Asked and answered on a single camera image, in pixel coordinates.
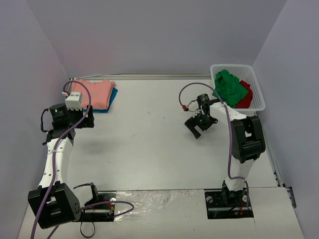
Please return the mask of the pink t shirt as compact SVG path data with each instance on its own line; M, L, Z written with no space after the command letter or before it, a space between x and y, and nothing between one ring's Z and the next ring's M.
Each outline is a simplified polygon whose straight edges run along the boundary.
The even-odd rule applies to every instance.
M115 87L114 81L103 80L100 82L77 80L86 86L91 95L91 106L94 110L107 110L110 106L110 98ZM87 109L89 98L86 90L78 83L72 83L72 92L82 93L82 108Z

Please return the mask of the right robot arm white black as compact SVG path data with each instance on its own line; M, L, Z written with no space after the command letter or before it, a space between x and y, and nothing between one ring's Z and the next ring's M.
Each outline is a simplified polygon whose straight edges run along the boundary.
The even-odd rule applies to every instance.
M242 114L218 99L211 100L208 94L199 95L195 101L198 109L184 124L196 139L201 136L196 127L205 131L218 122L228 126L230 149L221 200L232 206L246 195L246 178L254 162L266 149L260 119Z

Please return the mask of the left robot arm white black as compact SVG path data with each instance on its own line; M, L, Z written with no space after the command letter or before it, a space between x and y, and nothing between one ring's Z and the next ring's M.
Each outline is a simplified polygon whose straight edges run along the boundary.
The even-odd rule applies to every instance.
M75 129L93 128L92 107L69 110L64 103L47 109L52 115L51 130L46 131L47 160L37 189L28 194L36 225L47 229L80 219L79 200L66 184L69 157Z

